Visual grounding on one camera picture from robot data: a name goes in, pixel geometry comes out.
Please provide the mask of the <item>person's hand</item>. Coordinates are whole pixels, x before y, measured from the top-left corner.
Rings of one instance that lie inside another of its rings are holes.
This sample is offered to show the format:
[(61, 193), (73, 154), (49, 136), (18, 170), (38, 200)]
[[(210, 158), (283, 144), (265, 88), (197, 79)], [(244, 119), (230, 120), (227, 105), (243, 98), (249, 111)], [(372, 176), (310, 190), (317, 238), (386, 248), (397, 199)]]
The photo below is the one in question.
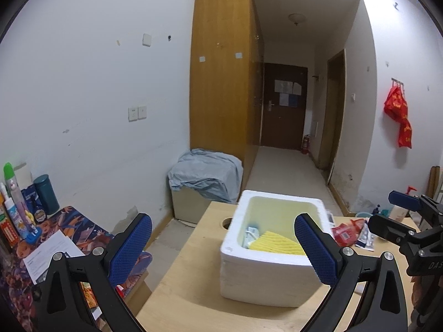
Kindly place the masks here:
[(433, 276), (415, 276), (411, 278), (413, 283), (411, 302), (413, 308), (418, 311), (420, 315), (426, 315), (426, 310), (429, 307), (429, 303), (426, 300), (426, 294), (433, 282)]

